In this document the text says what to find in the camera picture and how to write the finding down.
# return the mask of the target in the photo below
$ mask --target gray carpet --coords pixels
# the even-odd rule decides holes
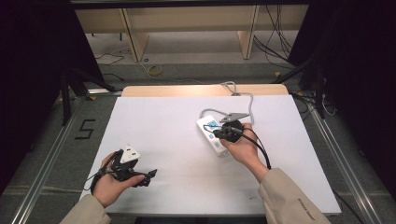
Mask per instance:
[[[106,82],[116,87],[123,88],[129,85],[184,85],[197,84],[193,81],[170,81],[149,78],[141,65],[101,65]],[[275,80],[274,73],[281,71],[285,74],[288,69],[278,68],[271,64],[167,64],[163,66],[160,78],[194,79],[205,83],[220,83],[235,81],[237,84],[245,83],[270,83]],[[296,83],[298,78],[288,80],[286,86],[291,91],[298,90]],[[87,83],[89,89],[97,88],[96,85]],[[86,99],[79,109],[72,130],[68,135],[64,147],[55,162],[55,165],[43,188],[28,223],[57,223],[78,201],[82,187],[91,170],[97,148],[106,129],[112,108],[116,102],[116,96],[97,96],[95,100]],[[300,111],[304,110],[304,104],[296,101]],[[61,130],[62,103],[56,102],[50,113],[45,128],[35,142],[35,149],[26,155],[19,170],[11,180],[8,189],[0,198],[0,223],[9,223],[21,203],[23,194],[35,180],[43,161],[46,159],[58,132]],[[305,118],[304,125],[318,159],[323,167],[330,185],[358,212],[361,216],[350,190],[341,175],[332,154],[329,151],[318,126],[312,115],[308,112],[301,116]],[[92,128],[90,139],[77,140],[76,137],[86,136],[87,133],[79,131],[84,119],[95,119],[87,122],[85,127]],[[353,139],[348,127],[345,125],[342,115],[333,117],[326,116],[326,121],[335,135],[341,148],[344,150],[349,162],[359,177],[364,188],[370,195],[378,213],[384,223],[396,223],[396,204],[390,197],[381,181],[376,176],[370,164],[359,153],[359,147]],[[343,213],[336,217],[329,217],[331,223],[359,223],[349,209],[342,203]],[[113,223],[134,223],[133,217],[115,216]]]

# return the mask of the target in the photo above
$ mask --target person's left hand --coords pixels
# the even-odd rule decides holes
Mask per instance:
[[[102,160],[101,167],[106,164],[107,160],[113,154],[114,152]],[[144,178],[145,177],[143,175],[136,175],[120,182],[116,180],[112,174],[105,174],[96,183],[92,196],[95,197],[104,208],[106,208],[113,204],[126,189],[136,185]]]

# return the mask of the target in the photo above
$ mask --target hand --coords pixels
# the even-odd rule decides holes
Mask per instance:
[[[104,160],[102,160],[101,167],[106,164],[107,160],[113,154],[114,152],[109,154]],[[92,196],[95,197],[104,208],[106,208],[109,205],[113,204],[126,189],[133,185],[136,185],[144,178],[145,177],[143,175],[136,175],[125,181],[120,182],[116,180],[113,175],[105,174],[96,183]]]
[[[253,141],[257,141],[257,136],[251,130],[250,123],[243,123],[244,135],[251,138]],[[244,164],[251,173],[254,174],[256,179],[261,182],[264,176],[268,173],[268,168],[262,164],[259,159],[256,145],[241,136],[235,143],[229,142],[225,139],[220,139],[221,144],[230,151],[231,155],[236,161]]]

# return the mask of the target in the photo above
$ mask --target white table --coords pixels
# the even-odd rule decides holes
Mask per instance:
[[[132,144],[135,169],[158,169],[149,187],[125,190],[108,213],[137,216],[262,216],[258,183],[231,156],[215,155],[196,126],[200,112],[248,112],[247,96],[121,97],[89,176],[109,153]],[[273,167],[288,174],[325,215],[340,214],[326,176],[289,95],[255,96],[253,129]],[[221,119],[222,115],[205,113]],[[88,194],[83,191],[81,197]]]

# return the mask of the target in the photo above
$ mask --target sleeve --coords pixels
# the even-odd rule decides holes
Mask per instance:
[[[61,224],[110,223],[105,208],[91,194],[84,196],[62,220]]]
[[[270,170],[259,188],[269,224],[330,223],[282,170]]]

